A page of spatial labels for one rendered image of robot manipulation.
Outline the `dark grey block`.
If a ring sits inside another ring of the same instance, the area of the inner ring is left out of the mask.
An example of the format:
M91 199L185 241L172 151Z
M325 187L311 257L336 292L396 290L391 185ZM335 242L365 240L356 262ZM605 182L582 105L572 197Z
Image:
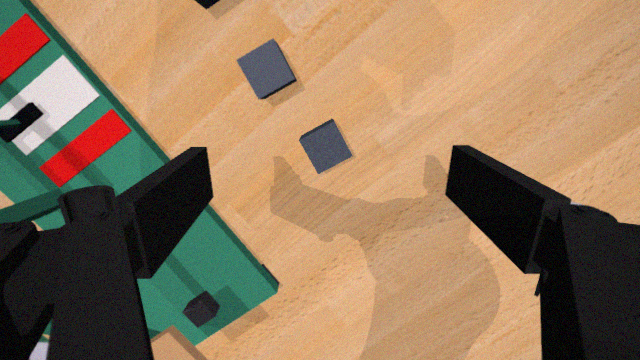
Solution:
M208 8L210 8L220 0L195 0L195 1L207 10Z
M236 61L258 100L266 99L297 81L274 38Z
M301 135L299 142L318 174L352 157L333 118Z

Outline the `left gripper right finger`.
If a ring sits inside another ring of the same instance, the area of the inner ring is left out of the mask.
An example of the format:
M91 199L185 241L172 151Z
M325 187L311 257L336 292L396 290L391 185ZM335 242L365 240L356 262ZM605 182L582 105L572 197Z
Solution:
M445 195L524 274L540 274L542 360L640 360L640 225L469 145L452 147Z

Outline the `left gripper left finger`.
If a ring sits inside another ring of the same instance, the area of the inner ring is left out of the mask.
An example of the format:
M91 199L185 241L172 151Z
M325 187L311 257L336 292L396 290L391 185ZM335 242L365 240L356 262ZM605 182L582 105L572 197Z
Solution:
M46 360L154 360L137 279L212 198L207 147L190 147L117 197L106 185L62 194L60 228L1 223L0 360L28 360L51 318Z

